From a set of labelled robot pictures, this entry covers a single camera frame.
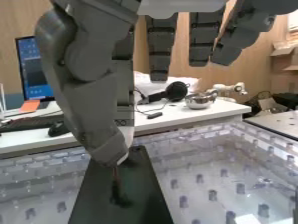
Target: mechanical arm link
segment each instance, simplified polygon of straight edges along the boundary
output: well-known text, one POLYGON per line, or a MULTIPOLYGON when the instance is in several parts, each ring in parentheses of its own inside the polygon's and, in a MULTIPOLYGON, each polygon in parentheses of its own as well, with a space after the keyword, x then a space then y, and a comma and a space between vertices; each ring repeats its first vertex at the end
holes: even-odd
MULTIPOLYGON (((106 166, 116 165, 128 154, 115 122, 120 75, 130 75, 132 82, 122 84, 127 87, 124 94, 134 94, 130 92, 134 86, 132 26, 138 21, 140 2, 119 2, 55 2, 53 11, 42 17, 37 27, 43 68, 66 122, 94 159, 106 166)), ((132 116, 127 120, 134 125, 132 97, 120 103, 124 110, 127 107, 132 116)))
POLYGON ((225 24, 227 0, 53 0, 41 18, 37 40, 43 69, 67 125, 94 159, 115 166, 130 142, 118 126, 134 127, 134 36, 147 15, 152 81, 167 81, 178 12, 191 12, 190 64, 231 65, 276 15, 297 0, 239 0, 225 24))

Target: metal pot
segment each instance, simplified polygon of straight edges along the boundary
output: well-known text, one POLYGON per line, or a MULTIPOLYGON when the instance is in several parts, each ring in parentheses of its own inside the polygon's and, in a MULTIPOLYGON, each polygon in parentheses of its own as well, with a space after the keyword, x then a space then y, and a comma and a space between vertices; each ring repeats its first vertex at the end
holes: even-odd
POLYGON ((186 97, 187 106, 191 109, 200 110, 208 108, 216 101, 218 90, 208 90, 206 93, 196 93, 186 97))

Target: computer monitor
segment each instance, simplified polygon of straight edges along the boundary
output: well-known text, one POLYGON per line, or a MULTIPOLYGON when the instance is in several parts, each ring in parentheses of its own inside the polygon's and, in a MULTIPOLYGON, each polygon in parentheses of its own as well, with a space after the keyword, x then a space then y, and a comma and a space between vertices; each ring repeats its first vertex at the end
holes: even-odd
POLYGON ((26 100, 55 100, 42 68, 41 51, 34 36, 17 39, 23 94, 26 100))

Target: box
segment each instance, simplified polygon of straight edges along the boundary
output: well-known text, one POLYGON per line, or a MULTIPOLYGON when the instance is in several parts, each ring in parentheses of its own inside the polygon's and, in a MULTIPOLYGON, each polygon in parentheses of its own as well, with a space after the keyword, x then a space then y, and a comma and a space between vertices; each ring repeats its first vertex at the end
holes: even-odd
POLYGON ((272 68, 276 73, 298 71, 298 42, 279 42, 272 53, 272 68))
POLYGON ((298 93, 298 71, 272 75, 272 93, 298 93))

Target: desk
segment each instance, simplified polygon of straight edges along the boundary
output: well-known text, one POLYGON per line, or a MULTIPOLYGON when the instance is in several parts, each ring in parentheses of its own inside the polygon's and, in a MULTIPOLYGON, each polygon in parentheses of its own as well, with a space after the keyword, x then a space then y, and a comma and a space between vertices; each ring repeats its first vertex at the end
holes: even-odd
MULTIPOLYGON (((147 111, 159 109, 163 105, 164 102, 158 102, 152 105, 142 105, 139 106, 139 110, 147 111)), ((57 111, 61 111, 61 108, 58 104, 53 102, 47 109, 14 118, 38 116, 57 111)), ((144 114, 136 112, 135 135, 154 134, 195 125, 240 121, 243 120, 243 114, 248 112, 251 112, 251 107, 223 100, 218 100, 212 107, 206 110, 191 110, 186 107, 184 102, 170 103, 163 109, 164 116, 154 120, 148 120, 144 114)), ((49 129, 3 133, 0 137, 0 158, 15 157, 47 150, 58 150, 78 145, 79 142, 71 133, 51 138, 49 136, 49 129)))

